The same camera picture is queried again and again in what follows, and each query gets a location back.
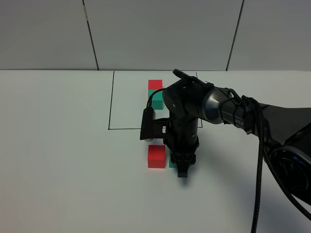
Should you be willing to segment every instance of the table surface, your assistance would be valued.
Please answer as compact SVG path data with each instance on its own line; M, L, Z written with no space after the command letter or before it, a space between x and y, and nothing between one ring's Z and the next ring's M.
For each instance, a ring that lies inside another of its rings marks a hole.
M118 72L0 71L0 231L250 232L258 139L203 121L187 180L168 165L149 169L139 130L108 130ZM134 80L141 72L126 74ZM197 75L260 102L311 107L311 72ZM264 164L257 232L307 233L310 227Z

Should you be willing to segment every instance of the green block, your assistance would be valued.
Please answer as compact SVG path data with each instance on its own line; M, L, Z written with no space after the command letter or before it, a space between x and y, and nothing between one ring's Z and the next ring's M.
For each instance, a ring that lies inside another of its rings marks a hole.
M170 151L170 157L169 157L169 167L172 167L172 168L177 168L177 165L176 164L173 164L171 162L171 155L172 155L172 152Z
M148 90L148 98L152 93L154 93L156 90ZM163 110L163 97L162 97L162 91L156 93L152 97L152 105L155 110Z

